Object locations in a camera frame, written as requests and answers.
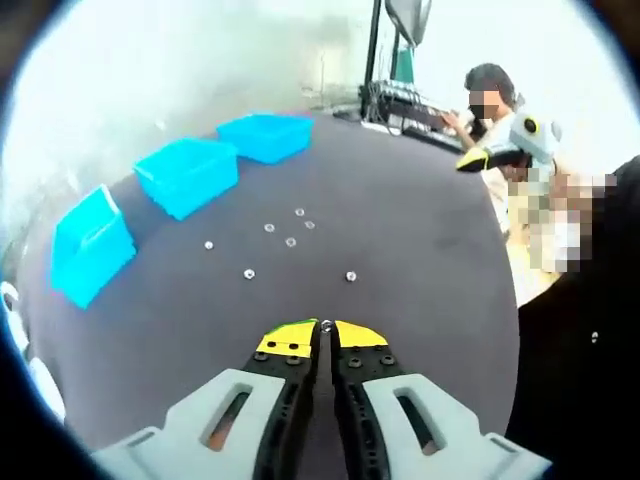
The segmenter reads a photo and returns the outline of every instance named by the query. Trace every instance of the person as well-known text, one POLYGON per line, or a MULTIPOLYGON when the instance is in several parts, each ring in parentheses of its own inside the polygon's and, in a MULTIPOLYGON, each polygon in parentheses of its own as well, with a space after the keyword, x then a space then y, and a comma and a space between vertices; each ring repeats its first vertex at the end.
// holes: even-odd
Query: person
POLYGON ((507 438, 553 461, 555 478, 578 478, 583 466, 588 478, 601 469, 613 478, 616 463, 625 461, 624 430, 635 407, 623 392, 637 378, 634 322, 627 319, 637 308, 629 275, 640 267, 640 156, 606 176, 578 175, 558 161, 553 125, 538 122, 530 133, 527 120, 518 112, 507 142, 484 154, 476 149, 457 165, 537 185, 551 211, 580 227, 579 255, 519 309, 518 384, 507 438), (534 135, 542 140, 531 141, 534 135), (585 466, 587 452, 593 455, 585 466))
MULTIPOLYGON (((463 115, 444 112, 444 122, 455 130, 467 150, 505 142, 518 102, 509 75, 499 65, 483 63, 467 73, 464 86, 469 91, 469 111, 473 115, 471 131, 467 131, 468 119, 463 115)), ((489 190, 500 230, 506 237, 510 228, 507 181, 499 170, 483 171, 481 175, 489 190)))

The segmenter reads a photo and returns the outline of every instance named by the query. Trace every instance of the bolt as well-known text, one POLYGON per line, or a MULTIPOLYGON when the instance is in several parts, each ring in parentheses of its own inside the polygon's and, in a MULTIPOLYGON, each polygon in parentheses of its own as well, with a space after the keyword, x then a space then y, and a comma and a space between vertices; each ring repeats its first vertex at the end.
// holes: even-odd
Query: bolt
POLYGON ((300 365, 301 363, 302 363, 302 360, 300 360, 300 357, 296 355, 291 355, 290 357, 287 357, 287 365, 291 365, 292 367, 295 367, 296 365, 300 365))
POLYGON ((362 366, 362 360, 360 360, 358 357, 351 357, 347 365, 349 366, 349 368, 360 368, 362 366))
POLYGON ((396 359, 391 355, 385 355, 380 359, 380 363, 383 365, 394 365, 396 363, 396 359))

